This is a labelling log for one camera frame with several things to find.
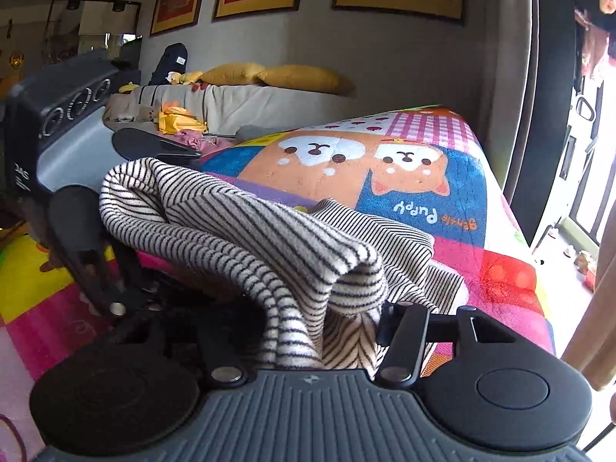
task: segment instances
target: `pink cloth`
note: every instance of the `pink cloth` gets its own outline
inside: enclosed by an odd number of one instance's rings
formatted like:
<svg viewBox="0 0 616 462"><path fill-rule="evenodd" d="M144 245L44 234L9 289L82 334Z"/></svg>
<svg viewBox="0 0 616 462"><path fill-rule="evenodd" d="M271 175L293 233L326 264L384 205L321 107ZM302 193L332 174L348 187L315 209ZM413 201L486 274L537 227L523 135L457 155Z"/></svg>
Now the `pink cloth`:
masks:
<svg viewBox="0 0 616 462"><path fill-rule="evenodd" d="M179 142L193 149L198 149L202 156L221 151L235 145L234 139L216 137L215 135L200 134L195 130L180 130L174 135L164 135L164 137Z"/></svg>

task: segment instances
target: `white floor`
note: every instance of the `white floor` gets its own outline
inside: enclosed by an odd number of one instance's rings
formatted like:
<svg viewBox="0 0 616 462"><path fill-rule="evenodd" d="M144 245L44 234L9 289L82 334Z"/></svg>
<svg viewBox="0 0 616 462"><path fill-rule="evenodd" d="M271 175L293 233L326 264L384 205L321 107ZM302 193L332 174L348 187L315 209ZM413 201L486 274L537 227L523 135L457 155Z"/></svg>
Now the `white floor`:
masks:
<svg viewBox="0 0 616 462"><path fill-rule="evenodd" d="M550 320L558 356L567 347L592 297L590 290L582 285L584 276L575 268L574 259L563 254L566 246L563 238L546 236L535 252L537 272L551 310ZM539 260L544 261L543 265L540 265ZM602 392L593 391L593 411L578 442L579 448L590 443L610 423L609 401L615 391L613 387ZM588 456L593 462L614 462L616 430L589 451Z"/></svg>

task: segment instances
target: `cartoon puppy print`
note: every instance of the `cartoon puppy print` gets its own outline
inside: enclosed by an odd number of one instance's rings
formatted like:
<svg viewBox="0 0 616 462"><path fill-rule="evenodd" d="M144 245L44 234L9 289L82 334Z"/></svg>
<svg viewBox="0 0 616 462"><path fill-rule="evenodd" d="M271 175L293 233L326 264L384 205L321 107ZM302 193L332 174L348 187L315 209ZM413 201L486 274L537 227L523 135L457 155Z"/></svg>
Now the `cartoon puppy print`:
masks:
<svg viewBox="0 0 616 462"><path fill-rule="evenodd" d="M318 201L333 196L354 207L371 158L370 135L291 132L266 146L238 178Z"/></svg>
<svg viewBox="0 0 616 462"><path fill-rule="evenodd" d="M416 141L384 139L377 147L372 169L372 192L389 191L449 196L445 176L447 156L437 147Z"/></svg>

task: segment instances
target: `yellow cushion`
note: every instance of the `yellow cushion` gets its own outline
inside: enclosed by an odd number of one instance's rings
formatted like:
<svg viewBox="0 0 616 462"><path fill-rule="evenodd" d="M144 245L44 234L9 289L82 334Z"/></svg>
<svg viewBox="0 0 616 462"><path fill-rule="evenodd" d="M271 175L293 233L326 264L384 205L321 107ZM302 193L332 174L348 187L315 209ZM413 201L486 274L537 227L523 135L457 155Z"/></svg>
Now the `yellow cushion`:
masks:
<svg viewBox="0 0 616 462"><path fill-rule="evenodd" d="M258 78L272 87L325 94L348 94L355 85L337 72L315 66L278 66L261 71Z"/></svg>
<svg viewBox="0 0 616 462"><path fill-rule="evenodd" d="M259 83L257 75L264 69L255 63L223 64L204 72L201 80L211 85L252 85Z"/></svg>

